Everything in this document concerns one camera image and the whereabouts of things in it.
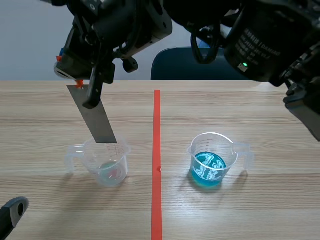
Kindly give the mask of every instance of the empty measuring cup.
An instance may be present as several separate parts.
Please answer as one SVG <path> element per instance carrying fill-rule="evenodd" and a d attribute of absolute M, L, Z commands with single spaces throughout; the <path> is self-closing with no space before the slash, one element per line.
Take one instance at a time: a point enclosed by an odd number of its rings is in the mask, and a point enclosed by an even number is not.
<path fill-rule="evenodd" d="M 187 151 L 191 155 L 191 175 L 197 183 L 207 187 L 221 183 L 240 156 L 244 157 L 246 170 L 255 157 L 249 144 L 234 143 L 216 132 L 198 135 Z"/>
<path fill-rule="evenodd" d="M 69 172 L 74 172 L 74 158 L 79 158 L 82 164 L 103 186 L 115 186 L 121 183 L 128 174 L 127 155 L 131 148 L 121 138 L 117 143 L 96 143 L 92 138 L 81 145 L 68 147 L 64 162 Z"/>

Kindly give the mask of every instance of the black handle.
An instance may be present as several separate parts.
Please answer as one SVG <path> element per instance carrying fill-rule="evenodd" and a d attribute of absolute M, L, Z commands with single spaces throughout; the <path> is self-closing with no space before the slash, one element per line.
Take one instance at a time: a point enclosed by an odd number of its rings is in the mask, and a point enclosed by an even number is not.
<path fill-rule="evenodd" d="M 2 207 L 0 209 L 0 240 L 5 240 L 13 231 L 10 208 Z"/>

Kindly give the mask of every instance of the wooden table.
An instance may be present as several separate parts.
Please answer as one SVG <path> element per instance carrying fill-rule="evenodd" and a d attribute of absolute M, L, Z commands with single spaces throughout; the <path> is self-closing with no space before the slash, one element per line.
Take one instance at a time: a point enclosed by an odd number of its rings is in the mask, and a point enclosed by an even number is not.
<path fill-rule="evenodd" d="M 286 89 L 245 81 L 120 81 L 105 85 L 114 131 L 132 146 L 121 187 L 103 188 L 68 145 L 91 137 L 66 84 L 0 82 L 0 203 L 25 196 L 10 240 L 150 240 L 154 90 L 161 91 L 164 240 L 319 240 L 320 145 L 284 107 Z M 220 188 L 188 177 L 186 149 L 205 132 L 250 143 L 255 166 Z"/>

